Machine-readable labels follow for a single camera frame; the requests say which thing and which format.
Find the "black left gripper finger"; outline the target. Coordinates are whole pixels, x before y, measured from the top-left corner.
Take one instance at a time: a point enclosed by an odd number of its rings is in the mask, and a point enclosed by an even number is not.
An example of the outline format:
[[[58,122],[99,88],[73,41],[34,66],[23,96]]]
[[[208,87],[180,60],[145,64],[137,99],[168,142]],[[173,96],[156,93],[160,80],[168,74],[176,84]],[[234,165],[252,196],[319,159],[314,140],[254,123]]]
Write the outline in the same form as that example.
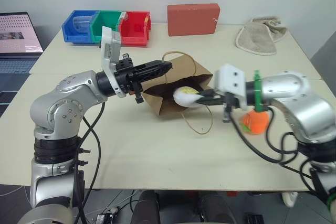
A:
[[[137,80],[139,82],[146,82],[158,77],[165,75],[171,68],[163,67],[163,68],[152,68],[152,69],[143,69],[139,70],[137,73]]]
[[[173,66],[171,62],[162,60],[153,60],[135,66],[135,70],[138,73],[151,73],[151,72],[167,73],[172,68]]]

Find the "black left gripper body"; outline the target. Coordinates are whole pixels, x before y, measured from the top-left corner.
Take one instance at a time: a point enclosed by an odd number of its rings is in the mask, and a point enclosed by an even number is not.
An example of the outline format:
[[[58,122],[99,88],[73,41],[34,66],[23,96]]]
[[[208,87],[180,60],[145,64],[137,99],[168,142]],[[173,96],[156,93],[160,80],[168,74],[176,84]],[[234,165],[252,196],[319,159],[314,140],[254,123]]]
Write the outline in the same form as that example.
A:
[[[141,83],[144,82],[142,71],[145,70],[146,64],[134,66],[129,54],[123,54],[122,59],[119,60],[115,68],[114,76],[118,84],[114,88],[115,94],[119,95],[122,92],[129,95],[134,94],[136,103],[144,102],[144,98],[141,95],[143,91]]]

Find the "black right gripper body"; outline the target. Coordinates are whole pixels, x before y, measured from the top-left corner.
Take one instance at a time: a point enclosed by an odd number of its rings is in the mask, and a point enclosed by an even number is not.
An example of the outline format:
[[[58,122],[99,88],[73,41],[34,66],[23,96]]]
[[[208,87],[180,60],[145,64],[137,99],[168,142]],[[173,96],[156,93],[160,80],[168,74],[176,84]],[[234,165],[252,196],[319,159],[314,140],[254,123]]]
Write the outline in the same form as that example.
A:
[[[231,121],[230,115],[233,109],[240,108],[239,100],[232,93],[229,92],[226,92],[224,93],[224,95],[220,95],[218,98],[215,98],[214,105],[223,106],[222,121],[224,123],[229,123]]]

